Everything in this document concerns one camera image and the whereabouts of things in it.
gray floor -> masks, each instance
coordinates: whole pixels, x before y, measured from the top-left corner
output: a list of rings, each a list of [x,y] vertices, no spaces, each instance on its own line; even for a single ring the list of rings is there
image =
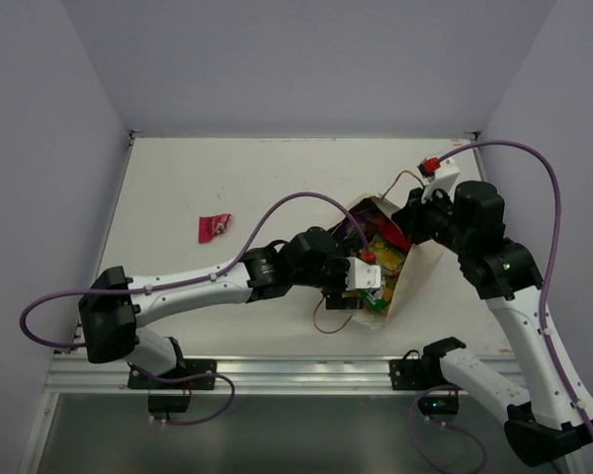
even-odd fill
[[[222,399],[194,395],[189,416]],[[144,395],[65,395],[53,421],[40,472],[55,473],[423,473],[434,472],[408,437],[410,397],[240,396],[220,418],[195,427],[147,422]],[[487,473],[529,469],[510,451],[502,428],[469,398],[457,417],[489,451]],[[419,424],[427,449],[466,472],[476,446],[460,434]]]

white table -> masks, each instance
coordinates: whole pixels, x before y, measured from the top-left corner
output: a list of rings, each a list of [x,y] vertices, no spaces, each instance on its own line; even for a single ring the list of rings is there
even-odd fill
[[[123,265],[126,274],[155,276],[199,269],[233,257],[261,215],[297,191],[317,191],[349,204],[382,193],[397,173],[464,144],[449,139],[240,139],[139,138],[136,140],[102,270]],[[479,179],[471,152],[458,156],[460,180]],[[416,182],[402,177],[388,198],[403,206]],[[198,218],[233,214],[228,230],[198,243]],[[329,227],[340,213],[304,198],[275,213],[255,244],[290,240],[312,225]],[[404,312],[373,331],[350,323],[327,336],[311,312],[312,288],[253,304],[221,305],[174,315],[150,326],[174,336],[195,356],[391,356],[456,336],[480,356],[509,355],[509,344],[485,304],[446,253],[429,282]],[[345,315],[320,314],[336,327]]]

red packet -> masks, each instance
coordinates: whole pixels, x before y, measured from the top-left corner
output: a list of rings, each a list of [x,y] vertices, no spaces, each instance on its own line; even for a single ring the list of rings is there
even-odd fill
[[[210,242],[216,235],[226,232],[226,227],[231,217],[232,214],[200,217],[200,225],[198,227],[198,242],[201,244],[206,244],[207,242]]]

beige bag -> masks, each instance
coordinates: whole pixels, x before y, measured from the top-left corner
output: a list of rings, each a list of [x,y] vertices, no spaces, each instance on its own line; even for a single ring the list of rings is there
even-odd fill
[[[399,229],[390,217],[399,207],[385,198],[362,196],[354,201],[349,210],[367,234],[370,247],[381,266],[383,279],[382,299],[372,300],[366,292],[361,292],[365,307],[354,314],[353,321],[372,329],[380,329],[403,313],[408,301],[437,267],[444,254],[444,248],[428,241],[419,246],[411,246],[408,253],[405,253],[398,246],[392,245],[390,236],[395,232],[391,226],[396,231]],[[355,229],[347,219],[337,223],[329,231],[337,240],[355,235]]]

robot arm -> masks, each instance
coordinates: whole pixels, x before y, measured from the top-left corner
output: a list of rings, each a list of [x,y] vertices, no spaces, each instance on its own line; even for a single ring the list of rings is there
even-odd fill
[[[327,309],[360,309],[362,300],[345,293],[377,291],[381,268],[359,259],[358,248],[358,241],[339,245],[328,232],[312,227],[291,242],[250,249],[235,264],[229,260],[165,276],[126,276],[122,267],[107,269],[92,287],[128,289],[131,294],[88,295],[79,301],[88,359],[93,363],[124,359],[154,375],[175,378],[180,376],[182,358],[178,343],[158,336],[147,325],[206,306],[281,297],[293,285],[319,288]],[[198,282],[176,284],[193,279]]]
[[[411,243],[432,239],[458,255],[464,277],[507,336],[528,390],[494,372],[454,338],[424,348],[426,376],[435,385],[460,386],[485,406],[504,425],[516,454],[530,466],[588,444],[584,421],[554,368],[544,335],[552,337],[578,394],[579,408],[592,422],[593,397],[580,381],[549,309],[547,327],[541,328],[538,305],[543,279],[530,252],[504,237],[503,198],[491,184],[469,181],[457,186],[451,201],[447,191],[458,173],[452,159],[438,170],[424,163],[420,171],[429,176],[429,186],[411,191],[406,207],[392,219]]]

